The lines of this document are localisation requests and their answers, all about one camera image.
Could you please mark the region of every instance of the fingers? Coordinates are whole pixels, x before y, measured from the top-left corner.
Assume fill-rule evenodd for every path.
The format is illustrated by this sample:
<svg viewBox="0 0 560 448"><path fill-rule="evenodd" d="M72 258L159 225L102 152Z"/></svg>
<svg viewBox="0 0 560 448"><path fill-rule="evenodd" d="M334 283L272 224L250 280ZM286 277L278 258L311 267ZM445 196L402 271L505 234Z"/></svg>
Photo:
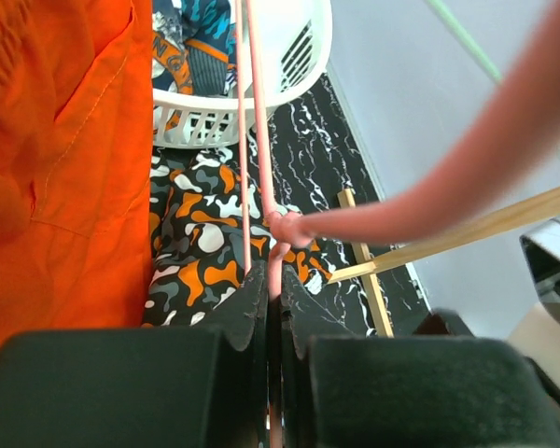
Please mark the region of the fingers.
<svg viewBox="0 0 560 448"><path fill-rule="evenodd" d="M284 216L273 212L267 217L272 236L281 243L289 243L297 248L306 247L313 241L311 236L302 231L301 219L302 215L296 212L288 212Z"/></svg>

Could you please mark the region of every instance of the camouflage pants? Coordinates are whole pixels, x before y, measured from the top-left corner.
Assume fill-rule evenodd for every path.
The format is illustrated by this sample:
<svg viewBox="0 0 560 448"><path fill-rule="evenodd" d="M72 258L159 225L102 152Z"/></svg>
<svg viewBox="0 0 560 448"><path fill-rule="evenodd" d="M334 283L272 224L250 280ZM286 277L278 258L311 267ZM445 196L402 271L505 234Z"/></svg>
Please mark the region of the camouflage pants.
<svg viewBox="0 0 560 448"><path fill-rule="evenodd" d="M239 176L226 164L231 158L226 148L202 150L186 166L154 156L150 213L154 275L144 326L193 325L241 284L245 274L241 190ZM259 196L250 179L251 256L267 259L275 240L263 222ZM321 254L320 245L313 243L285 257L311 294L330 277Z"/></svg>

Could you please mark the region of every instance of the pink pole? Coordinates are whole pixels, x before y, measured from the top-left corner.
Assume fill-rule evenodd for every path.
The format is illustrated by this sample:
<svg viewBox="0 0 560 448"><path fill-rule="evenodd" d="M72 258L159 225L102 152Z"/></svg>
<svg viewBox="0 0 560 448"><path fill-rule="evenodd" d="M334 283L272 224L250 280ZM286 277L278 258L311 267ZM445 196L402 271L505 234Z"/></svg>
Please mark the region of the pink pole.
<svg viewBox="0 0 560 448"><path fill-rule="evenodd" d="M239 162L241 164L241 206L243 209L243 252L245 258L245 276L251 270L251 229L249 219L249 190L246 156L246 123L245 123L245 80L242 76L244 67L243 54L243 4L236 0L236 76L239 91Z"/></svg>
<svg viewBox="0 0 560 448"><path fill-rule="evenodd" d="M261 48L259 42L259 16L256 10L257 0L246 0L249 20L249 41L251 47L251 70L253 72L253 90L255 94L255 120L257 123L257 140L259 154L259 183L261 185L261 202L263 215L270 218L276 211L273 197L272 160L270 157L270 136L268 135L268 117L265 108L263 89L263 71L261 67ZM270 344L268 353L269 367L269 401L270 401L270 446L282 448L282 392L280 388L282 372L280 365L280 293L282 290L282 260L290 249L286 243L278 243L270 252L268 261L268 290L270 294Z"/></svg>

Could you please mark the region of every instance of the pink rod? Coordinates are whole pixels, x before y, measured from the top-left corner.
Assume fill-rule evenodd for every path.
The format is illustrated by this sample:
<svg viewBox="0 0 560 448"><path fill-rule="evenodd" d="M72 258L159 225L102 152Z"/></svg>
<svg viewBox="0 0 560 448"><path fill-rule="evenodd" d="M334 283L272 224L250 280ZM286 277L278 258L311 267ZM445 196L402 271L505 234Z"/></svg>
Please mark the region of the pink rod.
<svg viewBox="0 0 560 448"><path fill-rule="evenodd" d="M251 229L249 222L249 184L246 156L246 117L245 117L245 78L243 69L245 56L243 54L243 3L235 1L236 19L236 76L239 91L239 161L241 164L241 206L243 208L243 252L245 257L245 276L251 270Z"/></svg>
<svg viewBox="0 0 560 448"><path fill-rule="evenodd" d="M257 140L259 154L259 183L261 185L261 202L263 215L268 218L276 211L277 204L273 197L272 160L270 156L270 136L268 135L268 117L265 108L265 92L263 89L263 71L261 67L261 48L259 42L259 15L256 10L258 0L246 0L247 17L249 20L249 42L251 47L251 70L253 72L253 90L255 96L255 122L257 123ZM282 290L282 260L290 249L286 243L278 243L271 251L268 261L268 290L270 294L271 319L270 346L280 344L280 293ZM282 377L280 353L270 350L269 362L269 401L270 401L270 446L282 448L282 394L279 389Z"/></svg>

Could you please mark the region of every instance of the wooden stick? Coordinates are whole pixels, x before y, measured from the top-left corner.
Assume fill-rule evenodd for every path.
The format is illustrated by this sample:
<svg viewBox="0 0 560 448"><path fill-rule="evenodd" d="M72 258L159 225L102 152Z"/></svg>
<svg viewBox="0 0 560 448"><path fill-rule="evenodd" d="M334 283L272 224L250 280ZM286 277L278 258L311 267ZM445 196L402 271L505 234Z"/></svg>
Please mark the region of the wooden stick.
<svg viewBox="0 0 560 448"><path fill-rule="evenodd" d="M338 202L342 208L354 207L356 204L353 191L351 189L342 190L338 193ZM357 263L364 263L371 259L370 249L365 243L353 243L352 246ZM382 294L377 275L374 273L363 275L361 277L361 282L363 283L363 289L365 289L365 294L367 295L367 302L370 305L371 317L373 318L373 324L375 325L377 334L380 336L387 336L388 338L394 337L392 324L390 323L390 318L385 308L384 295Z"/></svg>
<svg viewBox="0 0 560 448"><path fill-rule="evenodd" d="M560 187L480 217L444 235L411 243L371 261L336 271L330 283L382 273L418 259L560 215Z"/></svg>

